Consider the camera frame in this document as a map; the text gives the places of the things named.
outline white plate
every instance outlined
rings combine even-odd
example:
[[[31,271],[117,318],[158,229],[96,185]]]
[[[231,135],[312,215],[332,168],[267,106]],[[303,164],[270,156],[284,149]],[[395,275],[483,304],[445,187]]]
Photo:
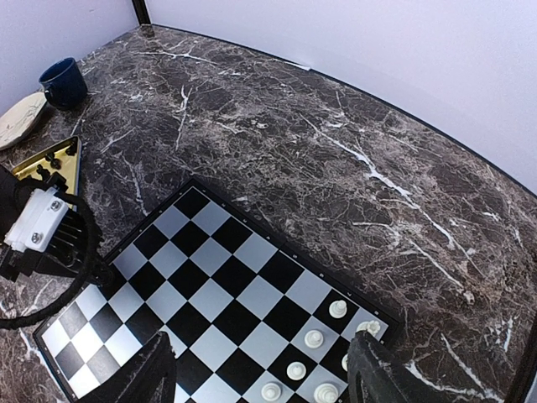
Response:
[[[0,117],[0,150],[24,139],[38,122],[47,100],[43,92],[28,95]]]

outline white wall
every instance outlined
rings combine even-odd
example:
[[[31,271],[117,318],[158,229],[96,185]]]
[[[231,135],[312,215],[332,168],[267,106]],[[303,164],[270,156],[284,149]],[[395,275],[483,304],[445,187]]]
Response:
[[[80,59],[137,25],[131,0],[1,0],[0,115],[56,61]]]
[[[535,403],[537,402],[537,388],[535,388],[537,383],[537,379],[534,379],[534,383],[531,385],[531,388],[529,389],[528,395],[526,396],[525,403]]]
[[[152,22],[350,83],[537,192],[535,0],[146,0]]]

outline chessboard border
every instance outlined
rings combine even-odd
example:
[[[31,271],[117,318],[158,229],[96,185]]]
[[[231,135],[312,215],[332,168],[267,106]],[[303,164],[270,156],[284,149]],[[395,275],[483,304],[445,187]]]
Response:
[[[399,337],[401,332],[404,329],[404,322],[398,318],[393,311],[387,308],[378,308],[374,303],[368,301],[367,297],[358,290],[353,290],[347,285],[345,285],[346,279],[344,279],[338,273],[334,273],[324,266],[315,262],[309,255],[295,243],[292,243],[288,240],[284,240],[277,233],[275,233],[270,228],[266,228],[263,224],[259,223],[257,219],[252,217],[250,214],[241,212],[234,207],[233,203],[229,201],[226,197],[215,193],[214,191],[208,189],[207,185],[201,178],[192,176],[184,185],[182,185],[179,190],[173,192],[168,196],[162,203],[160,203],[146,218],[144,218],[133,230],[131,230],[126,237],[124,237],[110,252],[107,253],[104,260],[107,264],[111,264],[114,259],[124,250],[126,246],[131,244],[147,227],[149,227],[160,214],[166,211],[171,207],[183,194],[188,190],[194,187],[196,190],[201,191],[209,199],[217,202],[218,205],[237,220],[244,223],[247,227],[252,229],[255,233],[263,236],[267,239],[274,247],[281,250],[284,254],[287,254],[292,259],[296,260],[299,264],[304,266],[306,270],[311,271],[312,273],[319,275],[326,281],[330,286],[341,292],[345,297],[349,298],[351,301],[355,302],[359,306],[366,308],[368,311],[374,313],[379,319],[388,324],[388,329],[383,335],[385,339],[384,345],[386,348],[389,348],[393,345],[394,341]],[[79,294],[86,289],[89,284],[84,285]],[[71,403],[77,402],[77,397],[73,389],[69,385],[69,381],[61,373],[60,367],[56,364],[54,357],[50,354],[49,350],[46,347],[46,344],[43,340],[44,332],[51,326],[52,323],[56,320],[57,317],[61,316],[66,308],[64,307],[58,314],[49,318],[43,322],[35,331],[34,331],[34,341],[36,342],[39,351],[42,353],[44,361],[49,366],[51,374],[54,376],[58,386],[64,391],[65,395]]]

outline mug handle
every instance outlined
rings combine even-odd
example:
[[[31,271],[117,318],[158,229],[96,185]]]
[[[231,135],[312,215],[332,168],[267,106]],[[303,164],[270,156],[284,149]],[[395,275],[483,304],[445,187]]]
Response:
[[[52,90],[53,86],[52,84],[49,84],[45,89],[44,89],[44,97],[47,98],[47,101],[50,102],[50,103],[53,103],[52,102],[52,99],[54,97],[53,95],[53,90]]]

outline chessboard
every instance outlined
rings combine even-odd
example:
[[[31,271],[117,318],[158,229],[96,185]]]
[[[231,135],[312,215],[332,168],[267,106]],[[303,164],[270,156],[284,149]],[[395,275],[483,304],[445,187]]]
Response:
[[[176,357],[175,403],[261,403],[267,384],[277,385],[278,403],[312,403],[321,384],[333,385],[343,402],[342,362],[357,327],[374,323],[387,346],[401,328],[393,314],[194,180],[107,262],[113,285],[86,286],[34,334],[71,401],[165,331]],[[345,309],[335,318],[338,301]],[[321,345],[306,345],[310,331]],[[293,380],[295,363],[303,374]]]

